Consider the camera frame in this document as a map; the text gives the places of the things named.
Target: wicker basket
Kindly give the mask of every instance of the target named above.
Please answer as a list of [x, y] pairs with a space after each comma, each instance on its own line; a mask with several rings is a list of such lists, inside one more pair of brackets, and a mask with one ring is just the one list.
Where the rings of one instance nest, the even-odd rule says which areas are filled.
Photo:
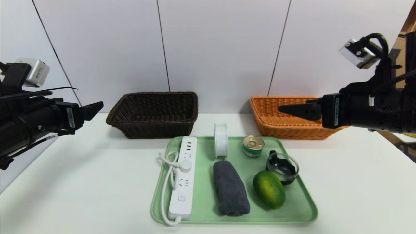
[[198, 117], [194, 92], [141, 92], [124, 95], [106, 123], [129, 139], [189, 136]]
[[278, 106], [305, 103], [316, 97], [252, 97], [256, 124], [263, 136], [278, 139], [322, 140], [337, 131], [346, 128], [327, 129], [322, 127], [322, 120], [309, 121], [279, 112]]

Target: white tape roll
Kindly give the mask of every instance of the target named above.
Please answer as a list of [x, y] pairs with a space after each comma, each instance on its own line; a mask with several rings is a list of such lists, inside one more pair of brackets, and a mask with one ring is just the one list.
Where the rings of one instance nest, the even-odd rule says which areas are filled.
[[215, 124], [214, 130], [215, 158], [228, 156], [227, 124]]

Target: cord plug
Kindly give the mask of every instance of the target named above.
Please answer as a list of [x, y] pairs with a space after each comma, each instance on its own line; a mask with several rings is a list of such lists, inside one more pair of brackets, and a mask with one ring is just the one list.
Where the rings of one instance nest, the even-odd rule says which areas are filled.
[[179, 169], [183, 172], [190, 172], [192, 168], [192, 162], [189, 160], [182, 160], [179, 165]]

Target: rolled towel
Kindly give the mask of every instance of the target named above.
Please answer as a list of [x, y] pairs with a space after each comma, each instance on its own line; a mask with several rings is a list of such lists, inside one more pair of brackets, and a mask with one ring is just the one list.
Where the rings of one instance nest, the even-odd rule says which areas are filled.
[[244, 184], [229, 161], [218, 161], [214, 164], [214, 183], [221, 214], [241, 216], [250, 212]]

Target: power outlet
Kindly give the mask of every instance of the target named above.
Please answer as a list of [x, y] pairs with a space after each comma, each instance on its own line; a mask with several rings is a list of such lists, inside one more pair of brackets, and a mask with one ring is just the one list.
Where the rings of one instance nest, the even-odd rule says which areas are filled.
[[179, 151], [178, 163], [189, 160], [192, 164], [189, 172], [178, 170], [179, 185], [172, 191], [171, 202], [169, 204], [169, 219], [182, 217], [182, 220], [189, 219], [192, 211], [193, 184], [195, 178], [196, 162], [196, 137], [183, 137], [181, 149]]

